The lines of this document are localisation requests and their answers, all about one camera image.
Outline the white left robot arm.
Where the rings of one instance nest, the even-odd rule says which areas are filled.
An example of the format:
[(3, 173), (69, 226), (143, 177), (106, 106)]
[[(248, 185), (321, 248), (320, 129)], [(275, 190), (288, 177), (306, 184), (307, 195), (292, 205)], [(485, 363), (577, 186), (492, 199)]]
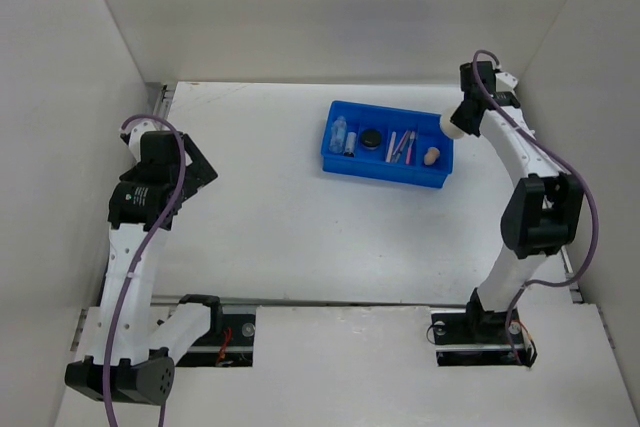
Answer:
[(151, 301), (160, 256), (182, 205), (217, 177), (185, 133), (144, 131), (124, 137), (136, 155), (109, 201), (110, 253), (93, 343), (67, 365), (67, 387), (98, 402), (163, 405), (175, 366), (198, 340), (223, 334), (216, 296), (187, 294), (157, 329)]

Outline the beige pink pencil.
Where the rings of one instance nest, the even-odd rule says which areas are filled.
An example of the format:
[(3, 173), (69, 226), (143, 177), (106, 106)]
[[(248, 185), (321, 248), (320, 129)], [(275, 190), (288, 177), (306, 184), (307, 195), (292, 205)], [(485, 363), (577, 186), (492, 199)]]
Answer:
[(392, 161), (393, 152), (394, 152), (394, 148), (395, 148), (395, 142), (396, 142), (396, 135), (397, 135), (397, 132), (396, 131), (392, 131), (390, 136), (389, 136), (389, 141), (388, 141), (386, 155), (385, 155), (385, 162), (386, 163), (391, 163), (391, 161)]

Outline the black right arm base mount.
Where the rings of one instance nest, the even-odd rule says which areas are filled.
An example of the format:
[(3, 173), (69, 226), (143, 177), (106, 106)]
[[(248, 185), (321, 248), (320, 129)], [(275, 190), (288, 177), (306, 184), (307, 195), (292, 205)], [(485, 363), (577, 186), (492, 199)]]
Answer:
[(474, 313), (470, 308), (435, 310), (427, 337), (435, 346), (439, 367), (521, 366), (537, 360), (535, 342), (514, 310), (506, 327), (506, 313)]

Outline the clear bottle black cap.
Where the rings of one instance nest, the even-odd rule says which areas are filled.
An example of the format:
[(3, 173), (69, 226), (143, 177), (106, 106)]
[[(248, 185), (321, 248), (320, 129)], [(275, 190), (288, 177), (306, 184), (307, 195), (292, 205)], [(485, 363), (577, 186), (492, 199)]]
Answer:
[(347, 157), (355, 156), (355, 146), (357, 142), (357, 133), (355, 131), (350, 131), (347, 133), (343, 155)]

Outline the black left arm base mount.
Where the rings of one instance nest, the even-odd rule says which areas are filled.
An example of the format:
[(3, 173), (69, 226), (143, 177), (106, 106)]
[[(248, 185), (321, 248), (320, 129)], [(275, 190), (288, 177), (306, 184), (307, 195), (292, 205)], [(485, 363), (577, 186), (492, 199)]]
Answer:
[(256, 306), (227, 304), (217, 296), (199, 294), (185, 295), (179, 301), (179, 306), (189, 304), (208, 308), (209, 327), (176, 362), (177, 367), (253, 366)]

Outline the round beige powder puff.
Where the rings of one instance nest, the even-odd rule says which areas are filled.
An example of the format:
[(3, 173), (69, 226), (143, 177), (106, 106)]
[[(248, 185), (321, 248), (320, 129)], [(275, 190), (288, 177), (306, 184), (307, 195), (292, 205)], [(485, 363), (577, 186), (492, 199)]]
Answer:
[(441, 114), (439, 122), (440, 130), (442, 131), (442, 133), (452, 140), (461, 139), (466, 135), (466, 133), (458, 126), (456, 126), (452, 121), (453, 114), (456, 112), (456, 110), (456, 107), (445, 110)]

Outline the grey makeup pen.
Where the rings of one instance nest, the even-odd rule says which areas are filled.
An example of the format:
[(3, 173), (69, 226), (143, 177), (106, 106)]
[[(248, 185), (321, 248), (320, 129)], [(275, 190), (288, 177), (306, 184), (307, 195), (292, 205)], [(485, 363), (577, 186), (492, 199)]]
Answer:
[[(405, 146), (406, 146), (406, 143), (407, 143), (407, 140), (408, 140), (408, 137), (409, 137), (410, 132), (411, 132), (411, 130), (407, 130), (407, 131), (404, 133), (404, 135), (402, 136), (401, 140), (400, 140), (400, 141), (399, 141), (399, 143), (398, 143), (398, 146), (396, 147), (395, 153), (397, 152), (397, 150), (400, 148), (400, 146), (401, 146), (401, 145), (405, 145)], [(402, 155), (401, 159), (402, 159), (402, 158), (405, 158), (405, 150), (404, 150), (404, 153), (403, 153), (403, 155)]]

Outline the black round compact jar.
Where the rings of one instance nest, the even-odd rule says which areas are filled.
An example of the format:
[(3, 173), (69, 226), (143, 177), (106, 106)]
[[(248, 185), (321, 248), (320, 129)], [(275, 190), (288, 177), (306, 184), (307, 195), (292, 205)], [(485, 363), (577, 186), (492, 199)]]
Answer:
[(383, 141), (382, 132), (375, 128), (364, 129), (360, 133), (360, 144), (369, 150), (377, 149)]

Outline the peach makeup sponge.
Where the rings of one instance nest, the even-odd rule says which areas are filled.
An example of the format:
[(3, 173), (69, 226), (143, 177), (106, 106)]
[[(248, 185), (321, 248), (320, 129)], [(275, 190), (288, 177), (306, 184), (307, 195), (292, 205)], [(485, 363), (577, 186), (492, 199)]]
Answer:
[(437, 163), (440, 156), (441, 156), (441, 151), (439, 148), (435, 146), (429, 147), (423, 156), (423, 164), (425, 166), (434, 166)]

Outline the thin pink brush black tip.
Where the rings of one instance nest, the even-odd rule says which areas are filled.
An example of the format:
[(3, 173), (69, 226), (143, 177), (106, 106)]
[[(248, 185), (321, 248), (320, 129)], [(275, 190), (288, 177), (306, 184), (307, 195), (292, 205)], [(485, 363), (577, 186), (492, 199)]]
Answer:
[(394, 154), (394, 156), (392, 157), (392, 162), (393, 163), (398, 163), (399, 160), (401, 159), (403, 153), (405, 150), (405, 145), (401, 145), (400, 148), (397, 150), (397, 152)]

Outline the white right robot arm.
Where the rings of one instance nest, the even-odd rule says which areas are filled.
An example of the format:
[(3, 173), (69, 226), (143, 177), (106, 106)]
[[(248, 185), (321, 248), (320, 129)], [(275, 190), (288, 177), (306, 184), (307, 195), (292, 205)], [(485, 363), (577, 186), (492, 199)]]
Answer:
[(485, 138), (513, 184), (500, 219), (503, 246), (463, 316), (465, 333), (484, 341), (498, 331), (499, 318), (546, 258), (574, 240), (584, 188), (536, 144), (514, 93), (497, 90), (503, 77), (497, 67), (479, 61), (462, 64), (459, 72), (463, 100), (442, 115), (441, 131), (454, 140)]

